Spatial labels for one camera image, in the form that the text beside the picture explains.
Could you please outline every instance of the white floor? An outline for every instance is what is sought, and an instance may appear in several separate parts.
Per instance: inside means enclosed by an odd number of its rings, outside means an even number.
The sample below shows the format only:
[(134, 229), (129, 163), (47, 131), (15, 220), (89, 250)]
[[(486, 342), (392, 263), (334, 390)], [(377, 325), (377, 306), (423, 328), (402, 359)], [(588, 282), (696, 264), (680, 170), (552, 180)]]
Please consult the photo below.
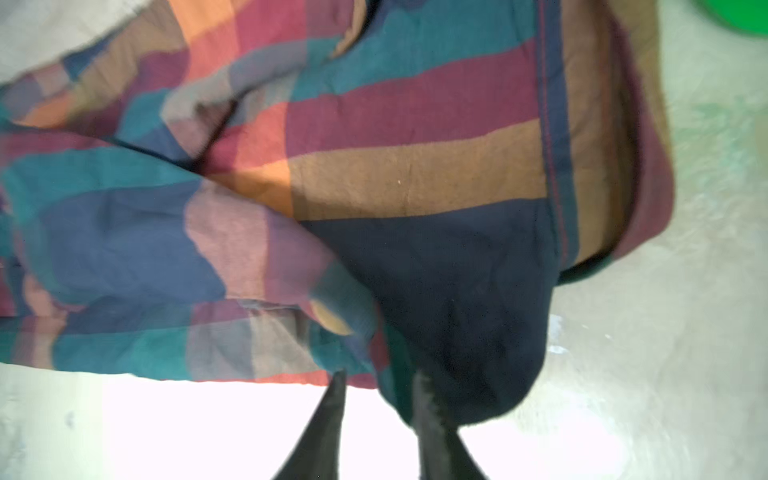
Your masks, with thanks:
[[(0, 0), (0, 79), (141, 0)], [(660, 0), (677, 212), (659, 239), (560, 288), (534, 392), (463, 430), (497, 478), (768, 472), (768, 39)], [(269, 478), (322, 395), (0, 366), (0, 480)], [(342, 478), (417, 478), (415, 438), (350, 390)]]

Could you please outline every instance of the colorful blanket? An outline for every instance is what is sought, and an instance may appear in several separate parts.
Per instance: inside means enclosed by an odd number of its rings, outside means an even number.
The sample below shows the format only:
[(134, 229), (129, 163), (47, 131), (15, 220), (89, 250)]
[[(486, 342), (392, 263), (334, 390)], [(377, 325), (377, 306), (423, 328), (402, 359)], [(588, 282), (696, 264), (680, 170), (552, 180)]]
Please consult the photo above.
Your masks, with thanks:
[(4, 86), (0, 362), (508, 411), (558, 281), (670, 218), (654, 6), (610, 3), (155, 0)]

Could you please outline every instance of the red stitching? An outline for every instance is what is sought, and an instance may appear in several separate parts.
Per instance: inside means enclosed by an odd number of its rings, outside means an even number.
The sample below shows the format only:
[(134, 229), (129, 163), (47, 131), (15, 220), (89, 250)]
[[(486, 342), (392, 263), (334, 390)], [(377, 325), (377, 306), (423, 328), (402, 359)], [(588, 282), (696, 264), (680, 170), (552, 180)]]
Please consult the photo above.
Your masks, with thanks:
[[(544, 2), (546, 0), (539, 0), (538, 6), (539, 6), (539, 19), (540, 19), (540, 29), (541, 29), (541, 79), (543, 82), (546, 82), (547, 77), (547, 58), (545, 53), (545, 30), (544, 30)], [(544, 102), (544, 133), (545, 133), (545, 141), (547, 143), (547, 164), (549, 166), (549, 177), (551, 178), (552, 183), (552, 194), (554, 196), (554, 203), (556, 205), (556, 211), (558, 215), (558, 226), (560, 227), (560, 237), (563, 247), (563, 252), (561, 255), (560, 262), (561, 264), (565, 265), (565, 261), (568, 258), (568, 235), (565, 233), (565, 221), (563, 220), (563, 213), (562, 213), (562, 205), (560, 203), (560, 193), (558, 192), (558, 182), (555, 178), (555, 172), (554, 172), (554, 160), (552, 159), (552, 138), (549, 133), (549, 110), (548, 110), (548, 103), (547, 103), (547, 88), (546, 85), (542, 85), (541, 93), (542, 93), (542, 100)]]

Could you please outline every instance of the bright green round object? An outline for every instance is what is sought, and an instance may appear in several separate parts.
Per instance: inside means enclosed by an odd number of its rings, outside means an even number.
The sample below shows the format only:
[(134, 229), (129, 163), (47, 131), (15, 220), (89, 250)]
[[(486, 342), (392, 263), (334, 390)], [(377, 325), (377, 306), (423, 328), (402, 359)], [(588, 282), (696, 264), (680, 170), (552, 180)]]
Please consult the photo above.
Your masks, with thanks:
[(758, 35), (768, 35), (768, 0), (701, 1), (728, 25)]

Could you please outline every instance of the plaid fabric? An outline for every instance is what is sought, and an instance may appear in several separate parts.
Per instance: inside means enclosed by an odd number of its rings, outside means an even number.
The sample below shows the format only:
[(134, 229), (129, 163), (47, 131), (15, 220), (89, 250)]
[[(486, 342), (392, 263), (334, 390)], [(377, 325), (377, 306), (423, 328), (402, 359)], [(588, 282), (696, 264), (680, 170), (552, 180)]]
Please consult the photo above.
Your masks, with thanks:
[(418, 365), (459, 422), (506, 412), (556, 283), (669, 220), (650, 31), (597, 0), (156, 0), (0, 91), (0, 361), (346, 369), (406, 421)]

